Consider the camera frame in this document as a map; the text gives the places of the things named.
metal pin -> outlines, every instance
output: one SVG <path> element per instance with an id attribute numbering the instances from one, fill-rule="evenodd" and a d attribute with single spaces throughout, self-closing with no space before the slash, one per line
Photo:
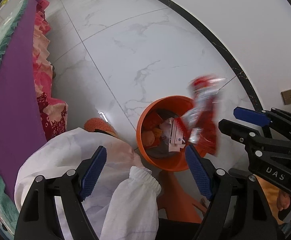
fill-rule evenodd
<path id="1" fill-rule="evenodd" d="M 43 180 L 43 176 L 42 175 L 39 175 L 39 176 L 37 176 L 36 178 L 35 178 L 35 181 L 36 182 L 40 182 L 40 181 L 42 181 Z"/>
<path id="2" fill-rule="evenodd" d="M 217 174 L 220 175 L 220 176 L 223 176 L 225 175 L 225 171 L 223 169 L 217 169 Z"/>
<path id="3" fill-rule="evenodd" d="M 256 154 L 257 157 L 261 157 L 262 156 L 262 152 L 261 151 L 256 151 L 255 154 Z"/>
<path id="4" fill-rule="evenodd" d="M 256 178 L 255 176 L 253 176 L 253 175 L 249 175 L 249 180 L 251 180 L 251 181 L 256 181 L 257 178 Z"/>
<path id="5" fill-rule="evenodd" d="M 72 176 L 72 175 L 75 174 L 75 170 L 73 170 L 73 169 L 68 170 L 68 171 L 66 172 L 66 174 L 67 174 L 68 176 Z"/>

white marble floor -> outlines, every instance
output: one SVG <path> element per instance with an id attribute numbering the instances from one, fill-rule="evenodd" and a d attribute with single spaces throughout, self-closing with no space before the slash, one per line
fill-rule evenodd
<path id="1" fill-rule="evenodd" d="M 53 96 L 69 105 L 68 129 L 103 112 L 119 136 L 137 148 L 143 110 L 169 95 L 185 95 L 195 77 L 213 73 L 222 88 L 217 121 L 234 120 L 236 106 L 252 108 L 233 71 L 210 42 L 157 0 L 48 0 L 48 60 L 55 66 Z M 242 145 L 219 133 L 208 156 L 228 170 L 247 165 Z"/>

purple fabric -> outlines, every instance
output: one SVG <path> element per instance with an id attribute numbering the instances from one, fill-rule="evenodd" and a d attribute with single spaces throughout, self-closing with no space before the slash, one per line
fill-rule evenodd
<path id="1" fill-rule="evenodd" d="M 20 167 L 47 142 L 32 67 L 36 5 L 28 1 L 0 65 L 0 175 L 13 201 Z"/>

gold electrical socket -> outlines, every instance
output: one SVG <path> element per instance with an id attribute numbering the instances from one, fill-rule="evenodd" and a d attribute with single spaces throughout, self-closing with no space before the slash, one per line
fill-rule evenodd
<path id="1" fill-rule="evenodd" d="M 282 96 L 282 100 L 284 101 L 284 105 L 291 104 L 291 89 L 281 92 L 281 96 Z"/>

